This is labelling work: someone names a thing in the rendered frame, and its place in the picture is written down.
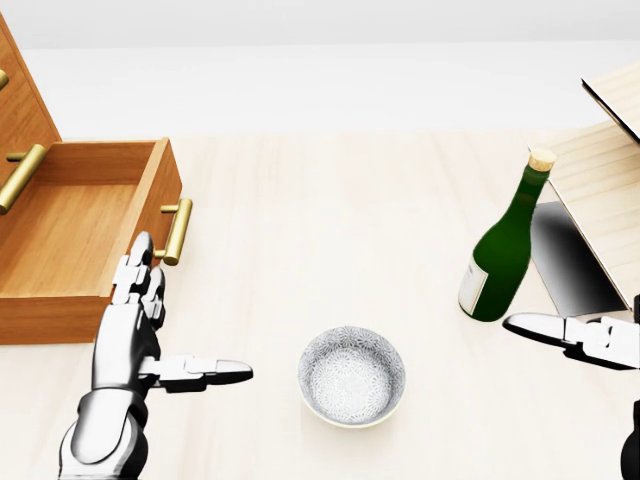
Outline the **green corked wine bottle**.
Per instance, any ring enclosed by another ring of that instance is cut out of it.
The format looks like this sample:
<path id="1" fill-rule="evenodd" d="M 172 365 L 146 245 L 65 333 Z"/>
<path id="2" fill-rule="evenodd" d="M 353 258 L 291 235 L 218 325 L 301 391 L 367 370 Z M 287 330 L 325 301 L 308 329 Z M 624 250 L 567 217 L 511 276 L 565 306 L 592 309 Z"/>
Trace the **green corked wine bottle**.
<path id="1" fill-rule="evenodd" d="M 493 322 L 511 305 L 531 258 L 534 210 L 555 161 L 547 149 L 530 150 L 507 210 L 474 247 L 458 292 L 459 306 L 471 318 Z"/>

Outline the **white patterned bowl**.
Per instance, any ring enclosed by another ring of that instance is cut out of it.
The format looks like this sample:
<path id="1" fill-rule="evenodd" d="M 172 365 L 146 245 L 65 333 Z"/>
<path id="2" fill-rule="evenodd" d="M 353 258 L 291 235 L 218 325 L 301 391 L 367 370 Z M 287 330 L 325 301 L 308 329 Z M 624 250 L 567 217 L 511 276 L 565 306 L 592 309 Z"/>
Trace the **white patterned bowl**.
<path id="1" fill-rule="evenodd" d="M 340 326 L 307 344 L 298 361 L 297 382 L 304 404 L 321 420 L 363 429 L 395 413 L 406 371 L 385 337 L 363 327 Z"/>

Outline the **wooden cabinet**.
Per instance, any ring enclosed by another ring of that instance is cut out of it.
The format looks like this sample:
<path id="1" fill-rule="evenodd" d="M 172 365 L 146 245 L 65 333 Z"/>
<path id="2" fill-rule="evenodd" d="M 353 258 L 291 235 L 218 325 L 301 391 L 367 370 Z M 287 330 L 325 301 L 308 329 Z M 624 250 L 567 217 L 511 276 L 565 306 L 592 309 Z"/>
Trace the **wooden cabinet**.
<path id="1" fill-rule="evenodd" d="M 8 213 L 48 148 L 61 140 L 0 14 L 0 215 Z"/>

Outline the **open wooden drawer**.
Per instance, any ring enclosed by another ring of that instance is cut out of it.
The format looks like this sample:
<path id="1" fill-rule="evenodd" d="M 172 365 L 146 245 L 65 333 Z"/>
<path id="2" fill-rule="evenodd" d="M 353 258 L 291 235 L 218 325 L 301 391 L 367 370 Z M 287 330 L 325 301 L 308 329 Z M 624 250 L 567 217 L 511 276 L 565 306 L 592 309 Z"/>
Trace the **open wooden drawer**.
<path id="1" fill-rule="evenodd" d="M 93 340 L 122 255 L 163 249 L 181 196 L 168 139 L 54 143 L 0 215 L 0 345 Z"/>

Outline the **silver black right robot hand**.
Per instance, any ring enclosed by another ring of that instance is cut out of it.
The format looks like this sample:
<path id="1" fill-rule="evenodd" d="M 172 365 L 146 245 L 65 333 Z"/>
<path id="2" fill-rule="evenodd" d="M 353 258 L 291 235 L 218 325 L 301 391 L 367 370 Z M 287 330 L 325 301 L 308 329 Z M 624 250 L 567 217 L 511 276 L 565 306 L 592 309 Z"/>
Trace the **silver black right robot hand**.
<path id="1" fill-rule="evenodd" d="M 614 370 L 640 370 L 640 294 L 634 320 L 602 316 L 582 322 L 574 317 L 518 313 L 502 325 L 522 337 L 562 347 L 567 358 Z"/>

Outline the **closed wooden drawer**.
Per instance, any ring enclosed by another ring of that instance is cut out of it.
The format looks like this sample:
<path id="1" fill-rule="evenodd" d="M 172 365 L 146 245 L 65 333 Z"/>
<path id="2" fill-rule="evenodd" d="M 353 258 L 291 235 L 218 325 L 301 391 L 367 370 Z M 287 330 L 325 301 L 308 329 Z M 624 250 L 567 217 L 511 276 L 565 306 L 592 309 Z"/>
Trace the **closed wooden drawer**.
<path id="1" fill-rule="evenodd" d="M 9 77 L 8 84 L 0 91 L 0 107 L 2 107 L 13 94 L 27 86 L 26 75 L 20 64 L 18 52 L 15 50 L 14 41 L 7 30 L 0 25 L 0 69 Z"/>
<path id="2" fill-rule="evenodd" d="M 17 166 L 7 161 L 7 153 L 26 152 L 33 144 L 48 148 L 59 140 L 30 84 L 21 87 L 0 107 L 0 187 Z"/>

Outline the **pale wooden rack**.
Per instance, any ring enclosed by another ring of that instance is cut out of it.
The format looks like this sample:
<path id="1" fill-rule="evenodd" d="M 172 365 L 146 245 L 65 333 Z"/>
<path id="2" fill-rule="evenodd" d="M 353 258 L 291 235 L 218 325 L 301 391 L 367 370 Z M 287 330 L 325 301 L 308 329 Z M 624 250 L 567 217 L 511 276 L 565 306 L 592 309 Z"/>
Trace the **pale wooden rack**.
<path id="1" fill-rule="evenodd" d="M 640 62 L 584 90 L 606 122 L 551 144 L 554 198 L 536 207 L 533 262 L 563 316 L 639 311 Z"/>

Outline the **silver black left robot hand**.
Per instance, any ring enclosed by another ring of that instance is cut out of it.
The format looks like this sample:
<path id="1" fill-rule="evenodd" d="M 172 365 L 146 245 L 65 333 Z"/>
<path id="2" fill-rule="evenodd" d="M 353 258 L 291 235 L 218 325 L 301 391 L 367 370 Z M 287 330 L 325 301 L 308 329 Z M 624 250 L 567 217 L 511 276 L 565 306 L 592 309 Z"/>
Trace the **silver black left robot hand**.
<path id="1" fill-rule="evenodd" d="M 151 388 L 186 393 L 252 379 L 251 366 L 243 362 L 161 356 L 157 331 L 166 315 L 166 279 L 161 267 L 151 265 L 153 253 L 152 237 L 144 231 L 118 262 L 111 303 L 95 339 L 92 387 L 124 388 L 141 395 Z"/>

